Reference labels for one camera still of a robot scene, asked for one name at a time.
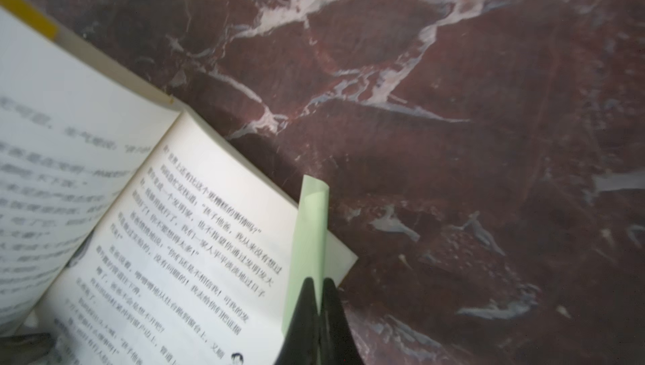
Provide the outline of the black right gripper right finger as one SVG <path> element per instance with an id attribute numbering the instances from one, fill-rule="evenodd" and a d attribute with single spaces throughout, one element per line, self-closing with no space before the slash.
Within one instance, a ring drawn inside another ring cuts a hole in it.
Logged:
<path id="1" fill-rule="evenodd" d="M 325 365 L 364 365 L 355 344 L 334 281 L 324 279 L 320 311 L 320 363 Z"/>

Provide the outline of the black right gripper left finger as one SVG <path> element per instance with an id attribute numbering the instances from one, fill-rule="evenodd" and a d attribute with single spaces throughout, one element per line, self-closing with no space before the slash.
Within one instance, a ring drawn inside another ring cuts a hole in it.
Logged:
<path id="1" fill-rule="evenodd" d="M 275 365 L 314 365 L 319 344 L 318 308 L 312 278 L 304 279 Z"/>

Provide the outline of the green sticky note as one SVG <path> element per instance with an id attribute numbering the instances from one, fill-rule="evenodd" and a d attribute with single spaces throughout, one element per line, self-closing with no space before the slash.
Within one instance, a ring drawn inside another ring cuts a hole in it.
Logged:
<path id="1" fill-rule="evenodd" d="M 292 241 L 292 260 L 282 321 L 283 333 L 287 333 L 289 329 L 306 279 L 312 280 L 315 308 L 321 309 L 328 219 L 329 186 L 322 180 L 305 175 L 302 179 Z"/>

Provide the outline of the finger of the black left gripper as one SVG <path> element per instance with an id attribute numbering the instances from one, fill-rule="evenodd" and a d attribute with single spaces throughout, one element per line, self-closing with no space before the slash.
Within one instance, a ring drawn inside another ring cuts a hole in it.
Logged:
<path id="1" fill-rule="evenodd" d="M 25 365 L 44 358 L 55 346 L 49 333 L 1 338 L 1 365 Z"/>

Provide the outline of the yellow children's book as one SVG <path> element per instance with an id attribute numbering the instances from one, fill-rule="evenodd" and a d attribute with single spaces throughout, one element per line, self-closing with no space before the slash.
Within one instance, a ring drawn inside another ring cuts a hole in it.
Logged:
<path id="1" fill-rule="evenodd" d="M 1 0 L 1 338 L 32 364 L 275 364 L 298 202 L 192 109 Z M 327 230 L 324 279 L 357 257 Z"/>

